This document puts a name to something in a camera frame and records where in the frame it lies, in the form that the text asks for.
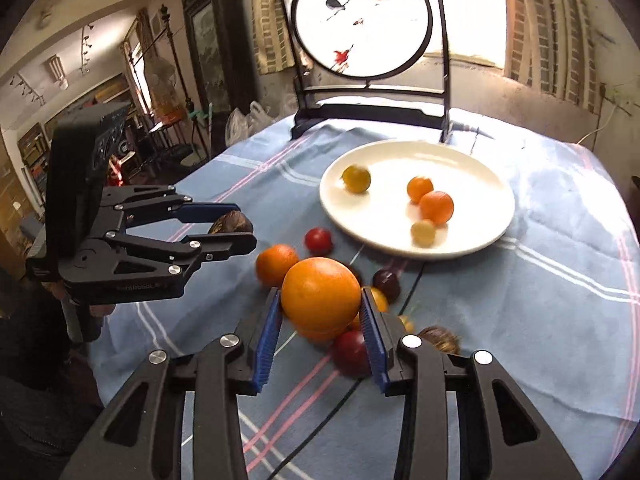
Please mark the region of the pale yellow small fruit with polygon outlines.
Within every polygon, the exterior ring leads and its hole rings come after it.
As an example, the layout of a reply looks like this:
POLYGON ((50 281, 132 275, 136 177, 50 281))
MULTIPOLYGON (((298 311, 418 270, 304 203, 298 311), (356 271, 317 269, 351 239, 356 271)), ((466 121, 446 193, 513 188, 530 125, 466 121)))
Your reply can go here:
POLYGON ((435 243, 437 228, 431 220, 414 222, 410 229, 413 244, 420 247, 431 247, 435 243))

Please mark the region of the blue striped tablecloth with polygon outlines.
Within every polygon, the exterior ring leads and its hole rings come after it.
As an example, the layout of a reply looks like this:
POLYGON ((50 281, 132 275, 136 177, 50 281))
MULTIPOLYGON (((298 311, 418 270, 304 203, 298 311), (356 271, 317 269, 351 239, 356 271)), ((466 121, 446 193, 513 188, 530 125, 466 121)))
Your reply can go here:
MULTIPOLYGON (((335 233, 334 256, 364 278, 384 266, 401 287, 394 310, 417 328, 454 332, 490 351, 518 382, 586 479, 597 479, 639 418, 639 243, 626 205, 586 148, 459 110, 450 143, 510 178, 514 220, 496 244, 419 262, 335 233)), ((328 122, 299 140, 289 119, 229 148, 178 186, 199 202, 233 202, 258 245, 303 248, 329 225, 318 185, 352 148, 384 138, 435 141, 394 125, 328 122)), ((388 479, 402 402, 341 375, 323 349, 282 328, 269 382, 240 400, 254 479, 388 479)))

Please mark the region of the plastic bags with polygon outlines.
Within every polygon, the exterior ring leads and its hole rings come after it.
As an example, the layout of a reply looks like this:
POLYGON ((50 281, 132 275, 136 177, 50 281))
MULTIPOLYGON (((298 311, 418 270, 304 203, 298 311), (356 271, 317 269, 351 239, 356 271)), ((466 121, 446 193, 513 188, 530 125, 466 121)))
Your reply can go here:
POLYGON ((227 148, 249 139, 279 120, 279 116, 270 115, 257 101, 250 102, 250 110, 243 114, 238 108, 232 110, 224 128, 224 144, 227 148))

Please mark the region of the red plum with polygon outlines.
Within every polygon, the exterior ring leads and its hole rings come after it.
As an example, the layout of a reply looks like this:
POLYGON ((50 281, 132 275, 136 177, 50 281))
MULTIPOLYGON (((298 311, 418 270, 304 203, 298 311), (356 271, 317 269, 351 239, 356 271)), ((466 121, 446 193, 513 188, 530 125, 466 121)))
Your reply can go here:
POLYGON ((360 330, 348 330, 332 342, 331 358, 345 376, 366 378, 371 374, 366 344, 360 330))

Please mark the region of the large orange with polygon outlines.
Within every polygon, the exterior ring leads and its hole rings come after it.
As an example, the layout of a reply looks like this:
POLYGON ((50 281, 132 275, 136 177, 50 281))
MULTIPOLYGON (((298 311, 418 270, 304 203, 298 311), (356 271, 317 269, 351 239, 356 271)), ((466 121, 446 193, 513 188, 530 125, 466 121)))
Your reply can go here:
POLYGON ((300 260, 288 270, 281 287, 284 314, 300 336, 314 342, 343 333, 356 318, 360 301, 356 276, 330 258, 300 260))

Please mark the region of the orange tangerine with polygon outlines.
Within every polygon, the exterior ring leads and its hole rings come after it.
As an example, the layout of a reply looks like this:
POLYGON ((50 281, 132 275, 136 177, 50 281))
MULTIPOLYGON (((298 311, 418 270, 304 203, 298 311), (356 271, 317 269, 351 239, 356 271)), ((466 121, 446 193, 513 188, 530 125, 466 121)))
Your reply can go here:
POLYGON ((261 252, 255 261, 255 272, 266 287, 280 287, 288 270, 299 262, 296 250, 287 244, 273 245, 261 252))

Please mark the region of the dark framed painting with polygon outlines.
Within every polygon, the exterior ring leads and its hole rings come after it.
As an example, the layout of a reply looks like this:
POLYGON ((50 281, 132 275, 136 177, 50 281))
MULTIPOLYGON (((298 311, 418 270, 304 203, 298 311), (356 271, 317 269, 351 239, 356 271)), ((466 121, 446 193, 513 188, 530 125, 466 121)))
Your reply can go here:
POLYGON ((243 0, 182 0, 182 7, 198 99, 222 128, 256 98, 243 0))

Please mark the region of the white round plate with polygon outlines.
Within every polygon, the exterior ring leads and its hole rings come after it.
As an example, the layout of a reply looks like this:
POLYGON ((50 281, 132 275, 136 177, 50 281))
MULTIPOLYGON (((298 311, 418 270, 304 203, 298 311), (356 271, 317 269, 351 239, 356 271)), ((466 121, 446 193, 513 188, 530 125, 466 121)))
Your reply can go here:
POLYGON ((419 141, 354 148, 322 174, 319 197, 356 240, 422 260, 478 252, 503 236, 515 214, 508 180, 467 154, 419 141))

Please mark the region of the red cherry tomato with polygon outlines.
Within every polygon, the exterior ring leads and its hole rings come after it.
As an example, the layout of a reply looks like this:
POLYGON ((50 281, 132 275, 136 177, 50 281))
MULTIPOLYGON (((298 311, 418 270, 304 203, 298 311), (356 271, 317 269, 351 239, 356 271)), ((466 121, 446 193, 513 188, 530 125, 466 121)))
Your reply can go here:
POLYGON ((310 229, 305 234, 304 244, 308 252, 315 256, 326 256, 333 250, 331 232, 323 228, 310 229))

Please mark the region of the dark purple plum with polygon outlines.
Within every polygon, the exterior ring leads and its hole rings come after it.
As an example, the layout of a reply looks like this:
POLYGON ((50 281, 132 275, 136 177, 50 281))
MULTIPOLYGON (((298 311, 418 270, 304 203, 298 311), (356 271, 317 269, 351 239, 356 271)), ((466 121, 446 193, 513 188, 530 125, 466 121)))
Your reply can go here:
POLYGON ((390 269, 380 269, 372 278, 372 286, 382 292, 388 302, 395 302, 400 296, 399 278, 390 269))

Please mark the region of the small mandarin orange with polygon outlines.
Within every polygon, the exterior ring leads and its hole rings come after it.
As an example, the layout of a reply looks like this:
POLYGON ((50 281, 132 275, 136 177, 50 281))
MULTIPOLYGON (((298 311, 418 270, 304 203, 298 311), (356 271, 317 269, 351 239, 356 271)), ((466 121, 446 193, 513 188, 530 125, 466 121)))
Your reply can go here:
POLYGON ((407 194, 413 204, 420 203, 421 198, 433 190, 432 180, 426 177, 414 177, 407 184, 407 194))

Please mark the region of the checkered curtain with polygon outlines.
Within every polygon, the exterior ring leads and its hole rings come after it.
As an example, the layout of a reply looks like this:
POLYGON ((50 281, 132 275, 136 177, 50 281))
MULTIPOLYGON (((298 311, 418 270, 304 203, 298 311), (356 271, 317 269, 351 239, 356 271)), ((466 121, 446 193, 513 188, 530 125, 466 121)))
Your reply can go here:
POLYGON ((506 0, 503 75, 594 113, 599 81, 587 0, 506 0))
POLYGON ((280 73, 294 66, 281 0, 252 0, 254 58, 259 75, 280 73))

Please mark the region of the bird painting table screen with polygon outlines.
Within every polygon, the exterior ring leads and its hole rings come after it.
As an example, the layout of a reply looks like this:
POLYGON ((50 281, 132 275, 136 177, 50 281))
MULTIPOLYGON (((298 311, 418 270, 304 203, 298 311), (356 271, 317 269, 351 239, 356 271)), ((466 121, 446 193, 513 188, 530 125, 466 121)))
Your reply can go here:
POLYGON ((279 0, 294 63, 298 139, 333 119, 427 128, 447 142, 444 0, 279 0))

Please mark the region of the right checkered curtain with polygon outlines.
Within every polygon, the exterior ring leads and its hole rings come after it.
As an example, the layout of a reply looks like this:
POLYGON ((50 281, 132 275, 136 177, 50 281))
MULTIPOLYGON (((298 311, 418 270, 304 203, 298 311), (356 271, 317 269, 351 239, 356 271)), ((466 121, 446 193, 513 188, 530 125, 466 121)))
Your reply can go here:
POLYGON ((506 0, 503 75, 594 113, 599 81, 587 0, 506 0))

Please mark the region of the left checkered curtain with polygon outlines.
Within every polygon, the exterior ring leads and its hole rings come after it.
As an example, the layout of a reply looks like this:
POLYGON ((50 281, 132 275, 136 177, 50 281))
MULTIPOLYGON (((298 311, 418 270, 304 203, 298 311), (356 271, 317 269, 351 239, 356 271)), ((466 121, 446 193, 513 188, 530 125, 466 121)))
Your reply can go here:
POLYGON ((294 66, 281 0, 252 0, 254 58, 259 75, 280 73, 294 66))

